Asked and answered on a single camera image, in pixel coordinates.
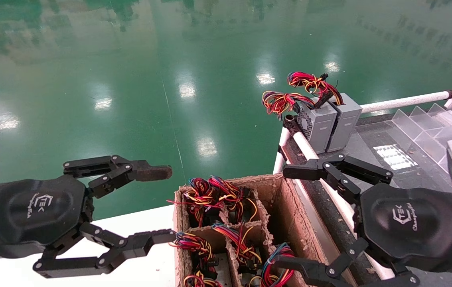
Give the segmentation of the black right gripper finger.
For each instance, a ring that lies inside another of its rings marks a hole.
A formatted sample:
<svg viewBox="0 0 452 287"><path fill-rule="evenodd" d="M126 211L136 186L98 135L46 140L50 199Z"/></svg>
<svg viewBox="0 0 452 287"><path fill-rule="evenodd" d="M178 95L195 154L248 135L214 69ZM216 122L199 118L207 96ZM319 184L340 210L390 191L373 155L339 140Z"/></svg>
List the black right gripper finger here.
<svg viewBox="0 0 452 287"><path fill-rule="evenodd" d="M372 185L390 184L393 173L387 169L339 154L327 159L309 159L304 165L285 165L284 178L317 181L323 179L349 204L359 203L361 189L348 176Z"/></svg>

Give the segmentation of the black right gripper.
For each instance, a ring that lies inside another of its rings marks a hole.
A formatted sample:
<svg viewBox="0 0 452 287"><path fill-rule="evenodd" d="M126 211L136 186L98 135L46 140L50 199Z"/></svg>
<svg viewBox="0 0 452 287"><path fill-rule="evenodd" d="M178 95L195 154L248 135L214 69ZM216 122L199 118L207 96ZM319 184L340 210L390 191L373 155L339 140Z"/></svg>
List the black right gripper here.
<svg viewBox="0 0 452 287"><path fill-rule="evenodd" d="M273 265L297 271L307 285L317 287L351 287L339 278L365 251L387 268L404 265L452 273L452 193L377 184L359 195L358 204L355 231L361 238L331 265L290 256L276 256ZM417 287L419 283L404 268L394 278L363 287Z"/></svg>

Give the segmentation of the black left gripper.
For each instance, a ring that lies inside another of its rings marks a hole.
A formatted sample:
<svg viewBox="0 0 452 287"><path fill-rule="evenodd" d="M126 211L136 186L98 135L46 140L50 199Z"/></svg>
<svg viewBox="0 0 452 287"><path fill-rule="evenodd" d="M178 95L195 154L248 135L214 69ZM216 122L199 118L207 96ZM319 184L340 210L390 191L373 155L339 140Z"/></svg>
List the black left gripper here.
<svg viewBox="0 0 452 287"><path fill-rule="evenodd" d="M102 198L132 181L166 180L172 176L171 166L111 155L67 161L63 167L65 175L55 179L0 184L0 258L42 253L33 271L47 279L101 275L126 260L147 256L156 244L175 240L171 229L124 238L89 223L93 220L91 196ZM88 188L76 180L93 176L96 179ZM107 251L99 257L57 258L82 238Z"/></svg>

